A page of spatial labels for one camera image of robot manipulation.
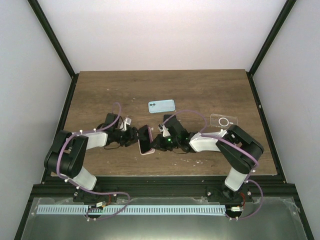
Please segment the blue phone black screen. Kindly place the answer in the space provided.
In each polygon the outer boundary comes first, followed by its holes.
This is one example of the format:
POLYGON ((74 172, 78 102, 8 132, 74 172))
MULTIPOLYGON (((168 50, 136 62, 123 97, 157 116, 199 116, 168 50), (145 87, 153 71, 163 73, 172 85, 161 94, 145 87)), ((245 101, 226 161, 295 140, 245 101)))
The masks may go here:
POLYGON ((176 118, 176 116, 174 115, 174 114, 165 114, 164 116, 163 116, 163 125, 165 125, 166 124, 166 122, 167 121, 169 121, 170 119, 172 119, 172 118, 176 118))

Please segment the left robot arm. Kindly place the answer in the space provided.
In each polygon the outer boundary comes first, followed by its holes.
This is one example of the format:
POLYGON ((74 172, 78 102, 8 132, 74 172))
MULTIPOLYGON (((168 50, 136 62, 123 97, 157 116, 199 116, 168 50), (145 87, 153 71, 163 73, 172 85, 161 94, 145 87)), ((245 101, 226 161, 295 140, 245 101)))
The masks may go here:
POLYGON ((131 122, 128 117, 108 113, 105 121, 93 130, 59 131, 45 157, 44 168, 85 189, 85 197, 97 202, 102 196, 102 189, 96 185, 97 178, 84 167, 86 151, 104 148, 111 143, 120 147, 137 143, 138 129, 131 126, 131 122))

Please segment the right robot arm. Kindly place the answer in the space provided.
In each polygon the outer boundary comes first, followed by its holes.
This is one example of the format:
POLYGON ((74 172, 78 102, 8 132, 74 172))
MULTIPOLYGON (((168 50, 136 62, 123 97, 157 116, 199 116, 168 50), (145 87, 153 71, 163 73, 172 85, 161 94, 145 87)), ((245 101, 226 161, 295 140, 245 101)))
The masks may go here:
POLYGON ((174 117, 168 116, 158 126, 160 133, 150 143, 159 151, 181 149, 184 153, 219 152, 231 168, 221 187, 222 197, 232 202, 240 196, 240 189, 256 170, 264 147, 237 125, 217 132, 189 132, 174 117))

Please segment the light blue phone case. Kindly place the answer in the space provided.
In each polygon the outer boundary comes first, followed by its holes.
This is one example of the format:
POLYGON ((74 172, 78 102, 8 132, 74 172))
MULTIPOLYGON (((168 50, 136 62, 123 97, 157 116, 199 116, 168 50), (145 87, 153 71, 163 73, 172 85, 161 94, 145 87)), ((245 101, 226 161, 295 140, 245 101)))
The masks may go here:
POLYGON ((151 114, 174 112, 176 110, 173 99, 156 100, 148 103, 148 111, 151 114))

